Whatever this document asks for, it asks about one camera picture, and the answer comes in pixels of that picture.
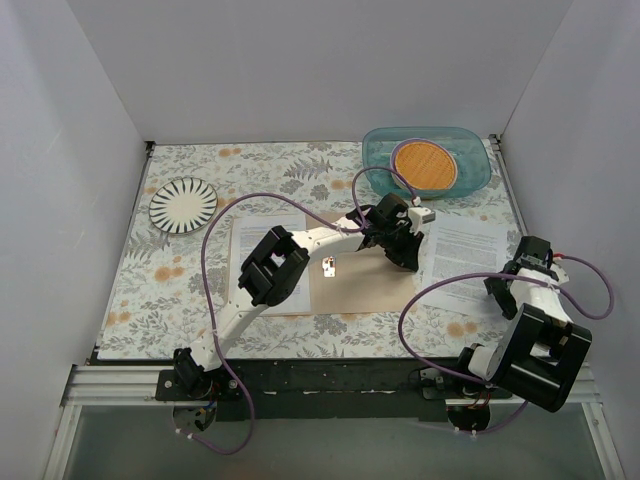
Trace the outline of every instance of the translucent blue container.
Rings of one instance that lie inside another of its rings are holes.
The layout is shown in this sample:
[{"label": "translucent blue container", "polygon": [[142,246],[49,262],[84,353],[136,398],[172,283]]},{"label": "translucent blue container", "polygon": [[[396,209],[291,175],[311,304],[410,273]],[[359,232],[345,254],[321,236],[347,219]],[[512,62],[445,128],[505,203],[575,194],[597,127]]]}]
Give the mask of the translucent blue container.
[{"label": "translucent blue container", "polygon": [[[457,127],[390,127],[370,131],[362,141],[362,161],[365,167],[389,167],[395,146],[410,138],[424,138],[445,148],[458,166],[458,178],[447,190],[416,190],[420,198],[459,198],[483,188],[491,179],[487,151],[478,136]],[[378,195],[395,193],[409,198],[409,192],[393,181],[391,173],[370,170],[365,175]]]}]

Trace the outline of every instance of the glass panel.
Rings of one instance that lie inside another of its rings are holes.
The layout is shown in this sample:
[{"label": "glass panel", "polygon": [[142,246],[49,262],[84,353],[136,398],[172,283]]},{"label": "glass panel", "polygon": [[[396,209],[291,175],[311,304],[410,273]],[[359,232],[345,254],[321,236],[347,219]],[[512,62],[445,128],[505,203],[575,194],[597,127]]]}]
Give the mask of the glass panel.
[{"label": "glass panel", "polygon": [[[503,417],[512,406],[493,406]],[[231,446],[247,423],[203,436]],[[477,440],[408,419],[261,420],[241,453],[224,457],[174,432],[169,407],[84,407],[65,478],[71,479],[600,479],[580,405],[530,407]]]}]

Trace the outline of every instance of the floral tablecloth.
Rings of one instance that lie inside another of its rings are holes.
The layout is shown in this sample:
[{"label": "floral tablecloth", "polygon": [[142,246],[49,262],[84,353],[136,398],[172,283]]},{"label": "floral tablecloth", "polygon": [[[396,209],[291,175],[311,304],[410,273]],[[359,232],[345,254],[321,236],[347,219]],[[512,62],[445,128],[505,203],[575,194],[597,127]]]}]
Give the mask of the floral tablecloth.
[{"label": "floral tablecloth", "polygon": [[[466,198],[427,202],[427,206],[436,212],[507,225],[513,253],[519,238],[517,221],[498,163],[488,142],[485,146],[492,169],[487,187]],[[199,273],[204,230],[174,236],[151,224],[149,201],[162,185],[186,175],[203,178],[216,188],[219,208],[241,195],[264,191],[284,194],[318,212],[343,212],[353,208],[351,182],[361,166],[361,144],[350,142],[157,146],[118,269],[98,358],[169,359],[175,348],[188,346],[210,331]],[[379,199],[364,177],[357,192],[362,203]],[[269,215],[295,209],[277,200],[252,198],[231,212],[234,216]],[[226,216],[209,241],[208,276],[217,306],[226,294],[231,222],[232,216]],[[420,283],[418,272],[416,290]],[[229,356],[405,357],[397,320],[397,313],[258,318]],[[495,343],[506,329],[502,318],[472,318],[422,304],[405,325],[409,343],[433,356],[457,356],[473,342]]]}]

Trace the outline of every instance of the white wall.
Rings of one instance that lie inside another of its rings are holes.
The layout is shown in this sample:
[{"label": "white wall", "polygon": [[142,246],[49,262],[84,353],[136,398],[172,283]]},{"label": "white wall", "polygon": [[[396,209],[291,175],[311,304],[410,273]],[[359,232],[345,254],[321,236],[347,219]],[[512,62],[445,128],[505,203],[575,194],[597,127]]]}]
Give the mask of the white wall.
[{"label": "white wall", "polygon": [[571,0],[68,0],[145,140],[500,133]]},{"label": "white wall", "polygon": [[[617,297],[592,328],[591,361],[627,478],[640,478],[640,4],[575,1],[504,135],[525,222],[556,251],[604,267]],[[572,268],[571,290],[604,309],[602,286]]]},{"label": "white wall", "polygon": [[64,0],[0,0],[0,476],[42,474],[100,328],[144,144]]}]

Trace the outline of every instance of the cardboard sheet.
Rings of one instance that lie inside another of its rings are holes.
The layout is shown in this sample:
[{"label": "cardboard sheet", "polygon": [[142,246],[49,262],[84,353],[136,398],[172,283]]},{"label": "cardboard sheet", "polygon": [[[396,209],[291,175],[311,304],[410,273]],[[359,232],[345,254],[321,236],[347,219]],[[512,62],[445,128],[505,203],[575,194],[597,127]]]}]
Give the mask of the cardboard sheet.
[{"label": "cardboard sheet", "polygon": [[[335,222],[343,215],[320,216]],[[319,226],[319,222],[307,217],[307,228]],[[343,253],[336,258],[335,267],[335,277],[324,276],[322,262],[308,267],[311,310],[289,315],[399,312],[415,295],[414,274],[391,263],[380,247]],[[268,315],[282,314],[267,312]]]}]

